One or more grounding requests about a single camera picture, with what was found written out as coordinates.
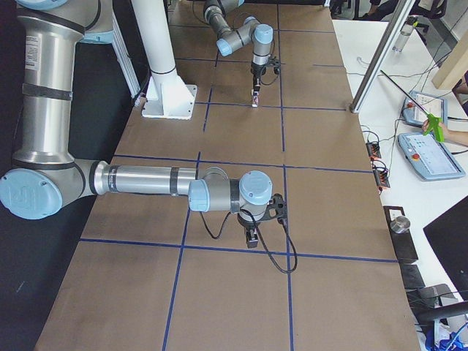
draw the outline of green object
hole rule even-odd
[[[434,136],[436,137],[436,140],[442,143],[444,141],[444,132],[442,131],[442,127],[439,125],[439,123],[442,122],[442,119],[440,117],[434,116],[432,113],[428,113],[427,119],[429,120],[429,126],[423,135],[427,135],[434,130]]]

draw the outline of brown paper surface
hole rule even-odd
[[[229,23],[242,12],[280,30],[282,75],[262,87],[260,107],[250,107],[252,47],[219,57],[216,35],[181,0],[170,34],[179,75],[199,86],[193,117],[135,108],[113,164],[263,171],[287,200],[298,270],[288,279],[260,245],[248,250],[235,215],[215,241],[185,197],[108,194],[37,351],[418,350],[329,9],[247,4]],[[214,234],[225,214],[205,215]],[[282,227],[260,229],[286,268]]]

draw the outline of light blue joint cap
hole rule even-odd
[[[233,49],[231,48],[231,45],[229,45],[229,43],[224,39],[219,39],[216,42],[216,46],[218,47],[219,52],[223,56],[228,56],[231,53],[233,53]]]
[[[210,192],[203,179],[191,181],[189,184],[190,210],[207,212],[210,209]]]
[[[62,206],[59,188],[45,175],[17,168],[0,179],[0,201],[10,212],[24,219],[42,219]]]
[[[273,184],[264,172],[253,170],[244,174],[239,181],[242,197],[253,205],[265,205],[271,199]]]
[[[104,31],[102,33],[85,33],[85,37],[80,42],[86,44],[110,44],[114,41],[114,31]]]
[[[16,0],[19,5],[31,10],[51,10],[65,4],[68,0]]]
[[[268,24],[259,24],[255,29],[255,39],[262,44],[270,44],[273,41],[273,28]]]
[[[247,22],[249,22],[250,20],[257,20],[257,19],[254,16],[249,16],[248,18],[244,20],[244,25],[246,25]]]

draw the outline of human hand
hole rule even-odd
[[[448,130],[447,126],[443,124],[442,122],[439,122],[439,127],[442,128],[442,133],[444,134],[445,137],[447,137],[450,134],[450,131]],[[429,128],[429,120],[426,119],[423,123],[423,126],[421,127],[423,129],[423,132],[426,132],[426,130]]]

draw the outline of white table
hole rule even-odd
[[[371,61],[387,23],[334,20],[333,25],[347,72],[364,74],[366,68],[358,62],[357,57],[361,57],[368,63]],[[414,75],[432,67],[433,63],[431,55],[414,31],[401,53],[392,52],[388,55],[382,65],[382,70],[389,75]],[[423,91],[439,96],[448,91],[435,89],[431,79],[436,72],[437,68],[431,71]],[[420,79],[419,83],[419,76],[412,78],[394,77],[393,79],[406,91],[412,88],[420,91],[426,76],[427,74]],[[348,74],[353,96],[362,79],[362,75]],[[445,97],[449,101],[449,116],[467,117],[452,93]],[[371,87],[359,113],[361,124],[377,133],[380,139],[392,137],[394,123],[400,116],[403,101],[404,95],[387,78],[379,76]],[[468,123],[449,121],[448,127],[454,130],[468,130]],[[400,122],[397,134],[418,131],[420,131],[419,128]],[[390,189],[384,190],[381,194],[382,204],[403,207],[406,216],[411,221],[412,239],[419,256],[417,264],[426,286],[446,283],[452,291],[456,291],[430,247],[423,228],[468,195],[468,177],[449,181],[422,181],[404,158],[397,142],[392,158],[392,145],[393,141],[384,141],[380,144],[382,160],[390,168],[389,181],[391,186]],[[465,149],[465,147],[449,143],[446,145],[451,151]],[[468,171],[468,154],[457,155],[456,159]]]

